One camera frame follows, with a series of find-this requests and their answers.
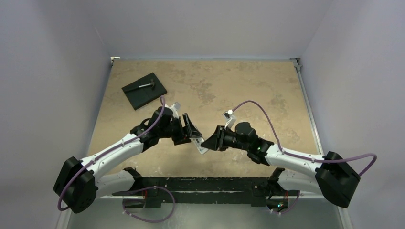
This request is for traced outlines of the grey remote control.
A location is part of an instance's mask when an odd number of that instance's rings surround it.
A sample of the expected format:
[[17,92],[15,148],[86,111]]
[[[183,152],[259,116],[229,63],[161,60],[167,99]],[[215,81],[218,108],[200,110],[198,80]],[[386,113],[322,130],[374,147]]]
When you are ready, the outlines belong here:
[[205,148],[205,147],[201,146],[201,144],[205,141],[203,137],[192,138],[191,141],[194,143],[194,145],[196,146],[198,152],[201,155],[204,155],[205,153],[207,153],[209,151],[208,148]]

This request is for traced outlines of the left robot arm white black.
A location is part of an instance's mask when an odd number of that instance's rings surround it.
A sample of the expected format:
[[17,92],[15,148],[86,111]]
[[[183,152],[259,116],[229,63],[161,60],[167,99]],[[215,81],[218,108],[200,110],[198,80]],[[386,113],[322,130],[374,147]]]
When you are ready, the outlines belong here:
[[80,213],[96,199],[120,191],[137,195],[142,190],[139,175],[132,168],[108,175],[124,162],[170,138],[174,145],[193,143],[200,154],[204,138],[187,114],[178,115],[177,104],[161,106],[141,124],[106,149],[82,159],[70,157],[62,165],[53,190],[58,195],[57,208]]

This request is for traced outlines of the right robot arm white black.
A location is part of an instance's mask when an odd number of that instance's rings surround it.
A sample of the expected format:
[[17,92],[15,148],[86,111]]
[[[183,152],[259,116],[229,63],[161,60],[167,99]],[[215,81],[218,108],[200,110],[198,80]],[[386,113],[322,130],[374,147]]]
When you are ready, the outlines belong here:
[[201,146],[212,151],[244,150],[253,162],[277,167],[276,174],[268,181],[268,188],[274,194],[290,190],[312,192],[346,208],[361,180],[339,154],[310,156],[298,151],[283,152],[274,142],[259,137],[248,122],[238,123],[234,130],[217,126]]

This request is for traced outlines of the small metal hammer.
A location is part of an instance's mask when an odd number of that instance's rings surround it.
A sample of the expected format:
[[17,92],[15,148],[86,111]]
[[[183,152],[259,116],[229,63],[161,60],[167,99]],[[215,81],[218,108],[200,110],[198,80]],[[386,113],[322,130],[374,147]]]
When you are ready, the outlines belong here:
[[143,85],[139,85],[137,87],[131,88],[131,89],[127,89],[125,90],[125,92],[131,92],[131,91],[135,91],[141,88],[145,88],[145,87],[151,87],[152,89],[155,87],[155,82],[153,79],[150,80],[150,83],[148,84],[143,84]]

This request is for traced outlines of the black square tray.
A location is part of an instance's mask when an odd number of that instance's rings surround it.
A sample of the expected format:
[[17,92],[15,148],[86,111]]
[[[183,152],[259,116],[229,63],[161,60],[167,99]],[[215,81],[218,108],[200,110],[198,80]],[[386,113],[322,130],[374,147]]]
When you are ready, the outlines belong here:
[[[143,84],[148,84],[150,83],[151,79],[153,79],[155,82],[155,87],[153,89],[151,87],[145,87],[135,91],[125,92],[125,90],[127,89],[131,89]],[[155,73],[150,73],[122,87],[122,91],[124,92],[134,110],[140,109],[141,107],[167,93],[167,89],[163,86]]]

